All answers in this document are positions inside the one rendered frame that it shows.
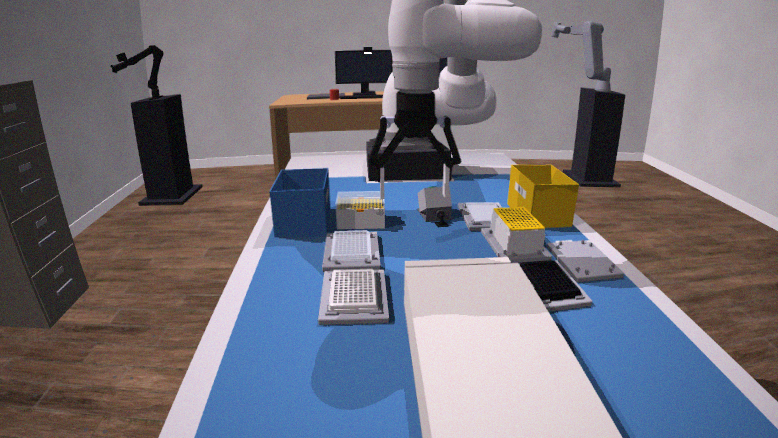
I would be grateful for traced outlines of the blue bench mat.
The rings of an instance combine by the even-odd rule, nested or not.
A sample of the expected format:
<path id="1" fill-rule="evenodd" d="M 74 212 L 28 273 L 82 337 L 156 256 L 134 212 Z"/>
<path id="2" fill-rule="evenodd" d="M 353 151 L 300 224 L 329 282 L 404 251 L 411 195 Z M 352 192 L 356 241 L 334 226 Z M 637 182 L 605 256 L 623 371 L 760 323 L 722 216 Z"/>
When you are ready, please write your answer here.
<path id="1" fill-rule="evenodd" d="M 272 228 L 194 438 L 422 438 L 404 309 L 405 261 L 496 258 L 458 203 L 507 204 L 510 174 L 455 174 L 449 226 L 418 212 L 443 182 L 384 183 L 384 229 L 337 229 L 341 191 L 380 191 L 331 177 L 328 232 L 377 232 L 389 323 L 319 325 L 326 236 Z M 550 311 L 623 438 L 778 438 L 778 429 L 624 274 L 577 282 L 592 305 Z"/>

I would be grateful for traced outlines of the yellow open-top bin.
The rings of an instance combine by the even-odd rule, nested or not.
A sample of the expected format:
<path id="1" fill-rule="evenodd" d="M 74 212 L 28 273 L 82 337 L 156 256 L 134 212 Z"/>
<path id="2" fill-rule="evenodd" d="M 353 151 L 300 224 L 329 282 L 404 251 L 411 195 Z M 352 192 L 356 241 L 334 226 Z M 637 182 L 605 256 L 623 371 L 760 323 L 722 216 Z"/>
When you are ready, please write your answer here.
<path id="1" fill-rule="evenodd" d="M 578 188 L 552 165 L 511 165 L 507 204 L 525 207 L 545 228 L 572 227 Z"/>

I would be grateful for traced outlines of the blue open-top bin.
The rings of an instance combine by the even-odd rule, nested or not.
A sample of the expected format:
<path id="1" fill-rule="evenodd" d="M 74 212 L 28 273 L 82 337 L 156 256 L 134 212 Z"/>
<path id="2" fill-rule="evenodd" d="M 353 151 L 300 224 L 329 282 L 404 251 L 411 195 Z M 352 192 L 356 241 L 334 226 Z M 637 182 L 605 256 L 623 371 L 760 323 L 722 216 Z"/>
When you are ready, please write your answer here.
<path id="1" fill-rule="evenodd" d="M 327 236 L 331 210 L 329 198 L 326 226 L 328 176 L 328 168 L 280 171 L 269 191 L 275 237 Z"/>

